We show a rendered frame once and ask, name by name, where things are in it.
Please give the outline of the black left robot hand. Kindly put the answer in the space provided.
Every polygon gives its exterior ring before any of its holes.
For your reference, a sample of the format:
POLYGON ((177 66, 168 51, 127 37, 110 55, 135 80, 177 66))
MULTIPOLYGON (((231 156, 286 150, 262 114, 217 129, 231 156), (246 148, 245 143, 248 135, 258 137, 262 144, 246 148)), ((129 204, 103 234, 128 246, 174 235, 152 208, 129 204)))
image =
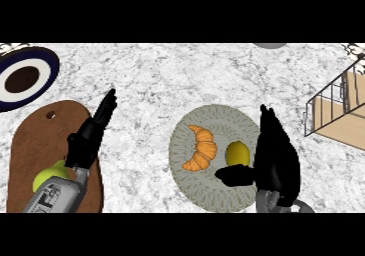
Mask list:
POLYGON ((66 166, 90 169, 98 157, 104 131, 118 107, 116 90, 112 89, 101 101, 96 115, 90 117, 76 133, 67 138, 69 153, 66 166))

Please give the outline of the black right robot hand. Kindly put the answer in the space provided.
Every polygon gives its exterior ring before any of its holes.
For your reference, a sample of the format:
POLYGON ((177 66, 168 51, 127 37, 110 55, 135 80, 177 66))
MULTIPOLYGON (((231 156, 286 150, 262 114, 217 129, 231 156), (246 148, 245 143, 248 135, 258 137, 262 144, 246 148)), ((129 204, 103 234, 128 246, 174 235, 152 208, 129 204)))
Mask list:
POLYGON ((228 187, 256 185, 258 190, 277 191, 277 205, 292 207, 301 193, 301 161, 273 108, 261 105, 261 134, 254 166, 221 168, 215 176, 228 187))

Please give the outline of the yellow lemon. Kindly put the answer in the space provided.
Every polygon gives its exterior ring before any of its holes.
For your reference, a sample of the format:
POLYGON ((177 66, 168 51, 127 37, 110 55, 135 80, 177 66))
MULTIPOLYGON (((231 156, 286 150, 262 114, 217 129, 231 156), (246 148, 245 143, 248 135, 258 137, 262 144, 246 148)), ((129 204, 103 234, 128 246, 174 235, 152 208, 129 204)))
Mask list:
POLYGON ((225 153, 227 165, 251 164, 251 150, 248 145, 242 141, 233 142, 227 147, 225 153))

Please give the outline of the grey round woven placemat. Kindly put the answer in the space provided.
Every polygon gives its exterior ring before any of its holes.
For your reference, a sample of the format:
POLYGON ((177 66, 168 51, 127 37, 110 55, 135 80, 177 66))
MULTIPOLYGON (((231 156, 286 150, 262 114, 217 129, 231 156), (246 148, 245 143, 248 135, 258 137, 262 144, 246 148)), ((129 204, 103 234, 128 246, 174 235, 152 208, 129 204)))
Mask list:
POLYGON ((256 200, 256 185, 228 187, 217 178, 217 171, 227 166, 227 147, 242 141, 255 160, 259 126, 252 118, 228 105, 206 105, 196 108, 177 124, 169 144, 169 166, 180 190, 191 202, 212 212, 243 211, 256 200), (208 169, 191 172, 183 164, 196 151, 196 134, 189 128, 197 125, 214 134, 218 153, 208 169))

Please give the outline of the brown wooden cutting board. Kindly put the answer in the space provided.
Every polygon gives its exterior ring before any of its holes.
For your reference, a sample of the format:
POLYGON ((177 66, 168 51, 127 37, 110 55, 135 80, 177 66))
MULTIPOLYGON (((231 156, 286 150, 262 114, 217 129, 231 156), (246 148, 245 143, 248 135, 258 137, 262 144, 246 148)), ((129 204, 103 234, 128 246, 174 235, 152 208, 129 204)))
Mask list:
POLYGON ((17 128, 11 144, 7 212, 22 212, 34 196, 34 179, 67 155, 67 137, 91 116, 87 107, 65 100, 39 108, 17 128))

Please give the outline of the green pear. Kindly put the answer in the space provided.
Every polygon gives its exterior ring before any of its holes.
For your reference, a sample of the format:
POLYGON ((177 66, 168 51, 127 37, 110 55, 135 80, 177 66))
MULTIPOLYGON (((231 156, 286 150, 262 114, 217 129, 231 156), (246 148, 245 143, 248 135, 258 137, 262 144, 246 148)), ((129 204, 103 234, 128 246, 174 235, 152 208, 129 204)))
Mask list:
POLYGON ((65 179, 70 178, 67 167, 65 166, 65 164, 66 164, 66 161, 59 160, 57 163, 50 168, 44 169, 38 173, 34 180, 34 191, 38 191, 41 185, 53 176, 62 177, 65 179))

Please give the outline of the orange croissant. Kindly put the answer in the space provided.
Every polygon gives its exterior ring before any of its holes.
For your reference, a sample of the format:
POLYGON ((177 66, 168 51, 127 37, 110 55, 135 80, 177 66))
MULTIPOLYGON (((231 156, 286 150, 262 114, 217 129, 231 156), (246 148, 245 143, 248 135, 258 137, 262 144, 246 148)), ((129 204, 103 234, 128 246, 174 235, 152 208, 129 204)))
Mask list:
POLYGON ((218 145, 209 129, 197 125, 190 125, 189 128, 196 136, 196 151, 191 159, 183 164, 183 168, 191 172, 197 172, 209 168, 211 161, 217 157, 218 145))

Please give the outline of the navy and white plate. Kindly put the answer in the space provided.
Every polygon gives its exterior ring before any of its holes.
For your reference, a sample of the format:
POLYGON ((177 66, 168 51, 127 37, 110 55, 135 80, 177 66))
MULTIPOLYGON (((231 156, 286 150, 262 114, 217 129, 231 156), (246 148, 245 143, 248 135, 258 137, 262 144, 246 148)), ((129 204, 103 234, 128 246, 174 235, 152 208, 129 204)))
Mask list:
POLYGON ((32 103, 50 89, 60 72, 57 53, 26 47, 0 57, 0 112, 32 103))

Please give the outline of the black and white patterned object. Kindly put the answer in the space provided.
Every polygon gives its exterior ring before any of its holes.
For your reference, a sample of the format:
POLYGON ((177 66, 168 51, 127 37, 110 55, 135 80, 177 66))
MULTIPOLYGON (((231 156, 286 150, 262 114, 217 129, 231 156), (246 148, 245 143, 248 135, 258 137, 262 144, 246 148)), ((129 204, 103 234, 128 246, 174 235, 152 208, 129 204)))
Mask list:
POLYGON ((29 47, 29 43, 0 43, 0 57, 16 50, 29 47))

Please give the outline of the grey round object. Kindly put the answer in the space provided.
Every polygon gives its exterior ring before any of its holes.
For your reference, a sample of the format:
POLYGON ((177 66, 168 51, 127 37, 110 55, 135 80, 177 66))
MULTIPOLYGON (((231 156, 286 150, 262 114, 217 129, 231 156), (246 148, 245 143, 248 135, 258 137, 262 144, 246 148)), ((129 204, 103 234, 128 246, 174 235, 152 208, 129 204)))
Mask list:
POLYGON ((287 43, 255 43, 255 45, 264 49, 279 49, 287 45, 287 43))

